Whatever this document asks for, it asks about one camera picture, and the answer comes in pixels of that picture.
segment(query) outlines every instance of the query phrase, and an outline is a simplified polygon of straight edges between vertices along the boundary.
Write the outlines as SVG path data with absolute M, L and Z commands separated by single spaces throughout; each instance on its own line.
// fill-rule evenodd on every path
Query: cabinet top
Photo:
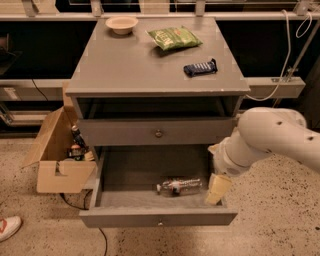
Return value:
M 213 18 L 141 18 L 126 36 L 99 19 L 67 89 L 76 97 L 244 95 L 250 89 Z M 188 28 L 200 46 L 162 51 L 147 31 Z M 188 64 L 214 58 L 216 74 L 189 78 Z

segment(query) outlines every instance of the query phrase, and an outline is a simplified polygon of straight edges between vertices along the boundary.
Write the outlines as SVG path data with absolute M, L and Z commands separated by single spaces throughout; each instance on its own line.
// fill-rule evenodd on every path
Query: drawer knob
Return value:
M 157 138 L 161 138 L 163 136 L 163 132 L 161 130 L 157 130 L 156 133 L 155 133 L 155 136 Z

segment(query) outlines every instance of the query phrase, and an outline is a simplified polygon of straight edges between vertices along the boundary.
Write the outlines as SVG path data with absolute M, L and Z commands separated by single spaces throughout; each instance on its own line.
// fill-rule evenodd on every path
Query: green snack bag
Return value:
M 202 42 L 190 30 L 183 26 L 181 28 L 165 28 L 148 31 L 148 34 L 164 51 L 194 47 L 202 44 Z

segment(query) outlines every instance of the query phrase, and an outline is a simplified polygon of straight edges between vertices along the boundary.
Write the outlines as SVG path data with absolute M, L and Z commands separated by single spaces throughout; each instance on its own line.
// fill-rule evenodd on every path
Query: bottle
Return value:
M 78 144 L 80 147 L 85 148 L 86 147 L 86 143 L 84 142 L 80 130 L 78 128 L 78 126 L 74 125 L 71 127 L 71 132 L 73 135 L 73 140 L 76 144 Z
M 169 179 L 157 185 L 158 194 L 163 196 L 182 196 L 200 193 L 202 182 L 200 179 Z

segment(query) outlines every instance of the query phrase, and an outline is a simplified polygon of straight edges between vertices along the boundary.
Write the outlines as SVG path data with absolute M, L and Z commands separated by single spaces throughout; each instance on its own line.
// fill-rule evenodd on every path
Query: gray nightstand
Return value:
M 163 52 L 146 33 L 182 25 L 203 44 Z M 184 65 L 212 58 L 216 74 L 184 74 Z M 212 18 L 140 19 L 122 37 L 100 19 L 67 89 L 98 163 L 90 210 L 80 214 L 86 225 L 229 224 L 236 211 L 224 201 L 204 204 L 212 162 L 207 146 L 230 136 L 249 91 Z M 168 176 L 200 177 L 205 189 L 157 195 L 156 184 Z

